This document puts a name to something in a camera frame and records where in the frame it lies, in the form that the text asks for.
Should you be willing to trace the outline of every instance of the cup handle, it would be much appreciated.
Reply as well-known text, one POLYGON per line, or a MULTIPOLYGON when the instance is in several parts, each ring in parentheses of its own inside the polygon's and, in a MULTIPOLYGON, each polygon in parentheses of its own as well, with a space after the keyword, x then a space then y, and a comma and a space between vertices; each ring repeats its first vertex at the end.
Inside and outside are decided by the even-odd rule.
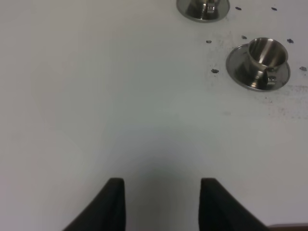
POLYGON ((277 82, 277 78, 274 75, 276 71, 273 68, 266 69, 267 85, 274 85, 277 82))
POLYGON ((215 0, 207 0, 207 13, 214 13, 215 11, 215 0))

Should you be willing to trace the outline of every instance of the dark spot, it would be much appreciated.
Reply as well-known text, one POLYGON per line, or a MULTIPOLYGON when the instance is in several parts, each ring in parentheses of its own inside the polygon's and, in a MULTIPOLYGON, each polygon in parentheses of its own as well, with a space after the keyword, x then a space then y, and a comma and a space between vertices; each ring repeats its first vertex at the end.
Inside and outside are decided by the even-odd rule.
POLYGON ((302 71, 307 71, 307 68, 305 68, 304 66, 301 66, 299 69, 302 71))
POLYGON ((216 70, 216 69, 212 69, 211 72, 214 73, 214 74, 216 74, 216 73, 218 73, 219 71, 216 70))

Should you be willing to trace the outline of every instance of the black object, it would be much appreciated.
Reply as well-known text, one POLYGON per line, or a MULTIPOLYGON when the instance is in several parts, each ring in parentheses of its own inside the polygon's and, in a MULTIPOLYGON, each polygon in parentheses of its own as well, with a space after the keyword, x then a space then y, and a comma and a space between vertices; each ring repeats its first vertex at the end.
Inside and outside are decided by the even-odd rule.
POLYGON ((111 178, 64 231, 125 231, 124 180, 111 178))
MULTIPOLYGON (((64 231, 125 231, 123 179, 112 178, 64 231)), ((200 231, 269 231, 216 180, 201 180, 200 231)))
POLYGON ((216 180, 201 180, 200 231, 269 231, 216 180))

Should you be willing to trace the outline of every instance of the white table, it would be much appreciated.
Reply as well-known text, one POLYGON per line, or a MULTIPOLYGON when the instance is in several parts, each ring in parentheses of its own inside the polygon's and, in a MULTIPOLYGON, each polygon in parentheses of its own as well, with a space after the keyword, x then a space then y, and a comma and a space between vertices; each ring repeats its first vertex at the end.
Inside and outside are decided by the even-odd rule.
POLYGON ((266 225, 307 222, 307 7, 231 0, 200 24, 174 0, 3 0, 0 230, 60 231, 114 176, 128 231, 197 231, 202 177, 266 225), (227 74, 258 37, 288 50, 278 91, 227 74))

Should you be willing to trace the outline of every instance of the metal saucer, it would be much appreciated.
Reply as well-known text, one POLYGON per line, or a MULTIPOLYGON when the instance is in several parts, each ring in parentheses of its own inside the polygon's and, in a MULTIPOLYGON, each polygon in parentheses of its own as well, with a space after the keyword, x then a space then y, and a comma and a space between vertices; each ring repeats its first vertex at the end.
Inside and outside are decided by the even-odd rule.
POLYGON ((235 82, 241 86, 256 90, 256 91, 270 91, 277 90, 283 87, 290 79, 290 67, 286 62, 275 73, 277 82, 274 85, 267 85, 262 80, 252 77, 244 67, 244 61, 247 56, 248 44, 236 47, 227 58, 227 71, 235 82))
POLYGON ((212 23, 223 19, 230 9, 229 0, 177 0, 178 11, 193 21, 212 23), (207 12, 209 1, 215 4, 212 12, 207 12))

